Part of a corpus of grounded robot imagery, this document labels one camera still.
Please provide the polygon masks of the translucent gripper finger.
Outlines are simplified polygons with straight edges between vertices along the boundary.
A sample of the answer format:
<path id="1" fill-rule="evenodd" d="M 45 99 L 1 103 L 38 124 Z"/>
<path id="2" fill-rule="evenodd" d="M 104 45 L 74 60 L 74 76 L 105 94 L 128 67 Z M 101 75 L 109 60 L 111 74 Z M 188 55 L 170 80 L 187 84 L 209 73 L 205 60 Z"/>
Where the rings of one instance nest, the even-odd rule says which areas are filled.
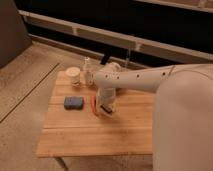
<path id="1" fill-rule="evenodd" d="M 110 104 L 110 109 L 111 109 L 111 115 L 114 115 L 114 113 L 116 112 L 116 103 L 112 103 Z"/>
<path id="2" fill-rule="evenodd" d="M 98 100 L 95 101 L 95 110 L 96 110 L 96 114 L 101 114 L 101 108 L 100 108 L 100 104 Z"/>

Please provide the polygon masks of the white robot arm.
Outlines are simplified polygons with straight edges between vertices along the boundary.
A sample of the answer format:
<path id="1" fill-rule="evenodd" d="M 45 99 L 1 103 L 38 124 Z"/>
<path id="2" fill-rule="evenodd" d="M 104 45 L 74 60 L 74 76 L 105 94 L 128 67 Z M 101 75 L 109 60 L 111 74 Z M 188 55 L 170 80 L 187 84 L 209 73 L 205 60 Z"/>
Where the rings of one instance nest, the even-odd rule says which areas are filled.
<path id="1" fill-rule="evenodd" d="M 94 74 L 99 88 L 153 92 L 153 171 L 213 171 L 213 63 Z"/>

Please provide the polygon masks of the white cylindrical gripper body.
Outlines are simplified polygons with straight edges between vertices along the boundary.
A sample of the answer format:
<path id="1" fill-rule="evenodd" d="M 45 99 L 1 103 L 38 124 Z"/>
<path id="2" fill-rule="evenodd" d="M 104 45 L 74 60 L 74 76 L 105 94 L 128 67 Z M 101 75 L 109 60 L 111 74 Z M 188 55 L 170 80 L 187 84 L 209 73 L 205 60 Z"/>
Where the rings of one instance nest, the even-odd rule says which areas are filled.
<path id="1" fill-rule="evenodd" d="M 115 88 L 99 88 L 96 94 L 96 100 L 98 100 L 101 105 L 110 108 L 110 104 L 114 103 L 116 99 L 116 89 Z"/>

